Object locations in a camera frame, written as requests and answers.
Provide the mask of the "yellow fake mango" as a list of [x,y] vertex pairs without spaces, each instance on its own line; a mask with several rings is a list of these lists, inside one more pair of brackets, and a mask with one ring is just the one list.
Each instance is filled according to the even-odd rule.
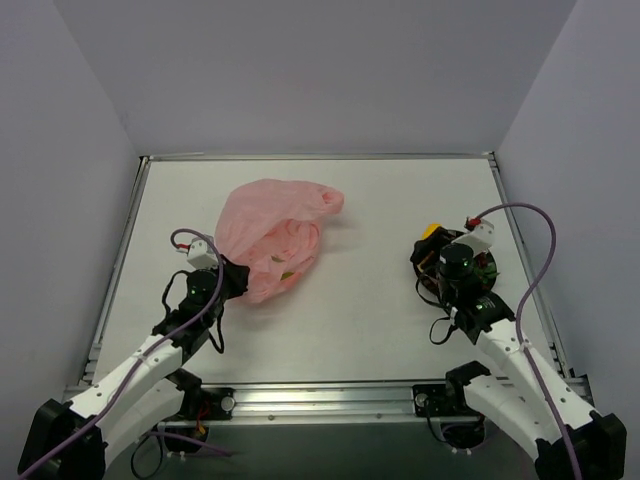
[[441,224],[432,223],[425,229],[421,239],[426,240],[431,237],[436,238],[438,236],[441,236],[444,232],[446,232],[446,230],[442,227]]

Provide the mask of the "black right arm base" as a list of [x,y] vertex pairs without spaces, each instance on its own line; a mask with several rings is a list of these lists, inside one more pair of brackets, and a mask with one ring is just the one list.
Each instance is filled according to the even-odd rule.
[[434,439],[453,450],[473,450],[487,439],[485,417],[459,403],[444,383],[412,386],[414,414],[427,422]]

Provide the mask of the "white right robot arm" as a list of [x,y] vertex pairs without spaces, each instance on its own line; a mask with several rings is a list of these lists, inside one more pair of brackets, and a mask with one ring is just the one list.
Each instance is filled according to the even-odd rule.
[[516,315],[492,287],[493,229],[462,233],[430,225],[410,262],[417,288],[444,312],[448,332],[462,333],[511,384],[502,385],[477,360],[448,371],[444,400],[494,423],[531,458],[540,479],[620,479],[627,431],[576,393],[519,330]]

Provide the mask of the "aluminium front rail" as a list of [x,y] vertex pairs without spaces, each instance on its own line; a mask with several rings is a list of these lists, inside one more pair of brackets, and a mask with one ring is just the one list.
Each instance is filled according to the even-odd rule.
[[[581,397],[580,383],[562,386],[559,398],[552,403],[534,395],[525,395],[516,388],[500,382],[492,376],[481,376],[467,386],[469,399],[456,397],[451,386],[447,391],[459,403],[463,403],[495,424],[523,425],[532,429],[553,427],[554,415],[563,420],[589,419],[591,405]],[[373,383],[317,383],[317,384],[256,384],[219,386],[189,383],[186,390],[163,379],[154,385],[141,399],[127,405],[117,400],[108,409],[105,425],[112,427],[125,422],[141,420],[144,423],[167,425],[178,413],[184,395],[193,389],[228,387],[235,390],[235,407],[228,421],[210,421],[208,426],[230,422],[232,424],[262,425],[268,422],[281,424],[339,424],[372,423],[384,421],[406,423],[418,420],[414,414],[411,382]]]

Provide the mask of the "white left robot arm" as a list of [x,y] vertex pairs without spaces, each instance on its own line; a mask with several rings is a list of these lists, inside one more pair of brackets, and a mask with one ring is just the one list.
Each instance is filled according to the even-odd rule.
[[17,467],[21,479],[101,479],[111,462],[159,422],[194,417],[201,380],[184,364],[219,326],[226,301],[248,290],[250,270],[228,259],[186,275],[186,295],[144,342],[95,385],[36,412]]

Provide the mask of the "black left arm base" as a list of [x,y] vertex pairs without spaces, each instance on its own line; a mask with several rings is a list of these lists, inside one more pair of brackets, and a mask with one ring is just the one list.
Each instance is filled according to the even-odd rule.
[[228,421],[235,407],[235,390],[228,387],[189,390],[177,414],[165,427],[168,433],[205,442],[210,421]]

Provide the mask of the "red fake cherry tomatoes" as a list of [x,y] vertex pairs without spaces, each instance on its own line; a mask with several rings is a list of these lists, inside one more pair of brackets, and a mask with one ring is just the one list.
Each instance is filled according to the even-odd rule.
[[483,256],[476,262],[476,273],[487,288],[495,285],[499,275],[495,260],[489,256]]

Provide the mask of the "pink plastic bag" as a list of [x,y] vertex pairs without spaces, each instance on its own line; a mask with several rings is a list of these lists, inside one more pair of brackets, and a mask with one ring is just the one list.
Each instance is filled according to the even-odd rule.
[[261,179],[233,190],[219,215],[219,252],[250,269],[248,304],[291,290],[314,264],[323,222],[339,214],[344,194],[308,181]]

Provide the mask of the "black rimmed round plate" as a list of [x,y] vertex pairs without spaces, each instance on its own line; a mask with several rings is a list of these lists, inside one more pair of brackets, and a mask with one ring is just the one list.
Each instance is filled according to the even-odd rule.
[[[431,224],[422,238],[414,243],[409,261],[419,284],[435,297],[439,297],[436,270],[439,252],[463,234],[464,232],[460,230]],[[474,257],[474,273],[480,278],[484,290],[491,290],[494,287],[499,272],[495,258],[489,250]]]

